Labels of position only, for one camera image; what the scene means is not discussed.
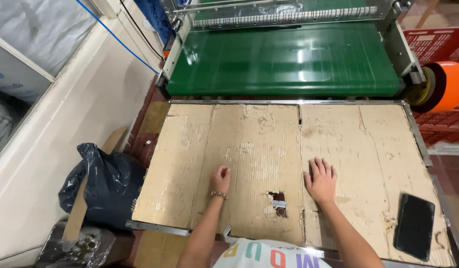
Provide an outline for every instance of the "black plastic bag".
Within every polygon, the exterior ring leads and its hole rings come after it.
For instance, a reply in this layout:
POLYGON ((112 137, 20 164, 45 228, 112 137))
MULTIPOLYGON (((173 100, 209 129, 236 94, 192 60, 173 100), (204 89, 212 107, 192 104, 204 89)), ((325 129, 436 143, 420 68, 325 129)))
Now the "black plastic bag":
POLYGON ((125 223, 132 217, 132 202, 143 184, 145 168, 130 155, 107 155, 93 143, 80 144, 77 149, 84 160, 67 176, 58 194, 61 208, 71 212, 80 184, 88 174, 84 190, 86 221, 129 229, 125 223))

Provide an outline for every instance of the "green conveyor belt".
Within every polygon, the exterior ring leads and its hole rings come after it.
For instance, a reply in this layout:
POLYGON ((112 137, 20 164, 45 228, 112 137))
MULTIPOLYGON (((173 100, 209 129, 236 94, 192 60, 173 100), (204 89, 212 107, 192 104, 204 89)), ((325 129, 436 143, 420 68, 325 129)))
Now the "green conveyor belt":
POLYGON ((192 32, 171 95, 393 96, 399 80, 371 21, 192 32))

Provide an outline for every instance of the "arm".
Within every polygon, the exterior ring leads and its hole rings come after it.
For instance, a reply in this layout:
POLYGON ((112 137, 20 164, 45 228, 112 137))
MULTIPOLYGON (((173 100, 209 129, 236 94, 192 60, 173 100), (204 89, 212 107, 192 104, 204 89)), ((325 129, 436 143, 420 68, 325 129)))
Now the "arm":
POLYGON ((309 173, 304 173, 309 194, 319 204, 328 220, 340 258, 347 268, 383 268, 377 253, 369 243, 355 230, 335 204, 335 183, 337 171, 318 158, 309 161, 314 180, 309 173))
MULTIPOLYGON (((211 177, 210 189, 227 193, 230 189, 231 169, 220 166, 211 177)), ((205 268, 213 243, 215 241, 218 217, 223 205, 223 198, 214 196, 210 199, 208 207, 203 213, 195 229, 191 232, 185 248, 178 260, 177 268, 205 268)))

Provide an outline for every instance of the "left hand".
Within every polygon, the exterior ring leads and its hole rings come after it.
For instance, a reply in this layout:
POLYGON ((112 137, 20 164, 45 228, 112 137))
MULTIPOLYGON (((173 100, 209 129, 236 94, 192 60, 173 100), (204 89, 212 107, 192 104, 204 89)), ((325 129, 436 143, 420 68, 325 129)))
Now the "left hand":
POLYGON ((231 169, 228 166, 219 166, 210 178, 211 191, 227 194, 230 190, 231 169))

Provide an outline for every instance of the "metal roller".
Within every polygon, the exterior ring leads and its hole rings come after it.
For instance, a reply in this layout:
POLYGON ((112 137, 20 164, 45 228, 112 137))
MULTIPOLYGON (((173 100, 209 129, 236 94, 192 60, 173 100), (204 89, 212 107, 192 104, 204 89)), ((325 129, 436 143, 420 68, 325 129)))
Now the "metal roller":
POLYGON ((377 7, 362 7, 348 9, 329 9, 318 11, 295 12, 286 14, 244 16, 233 18, 220 18, 209 20, 193 21, 193 27, 197 28, 237 28, 249 25, 268 26, 271 24, 288 24, 288 23, 311 23, 311 22, 328 22, 342 20, 348 17, 358 17, 374 15, 377 7))

